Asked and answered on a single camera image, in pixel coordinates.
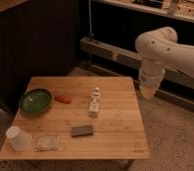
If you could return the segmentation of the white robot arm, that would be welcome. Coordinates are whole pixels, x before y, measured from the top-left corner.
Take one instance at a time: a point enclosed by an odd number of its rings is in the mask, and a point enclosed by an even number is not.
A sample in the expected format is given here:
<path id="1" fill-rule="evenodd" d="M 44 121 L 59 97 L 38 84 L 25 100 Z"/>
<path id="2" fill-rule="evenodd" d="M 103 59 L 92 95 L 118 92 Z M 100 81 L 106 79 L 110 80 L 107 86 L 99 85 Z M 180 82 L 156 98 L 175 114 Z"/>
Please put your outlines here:
<path id="1" fill-rule="evenodd" d="M 194 46 L 178 43 L 177 32 L 172 27 L 140 34 L 135 40 L 135 49 L 142 59 L 139 88 L 146 99 L 156 94 L 167 65 L 194 79 Z"/>

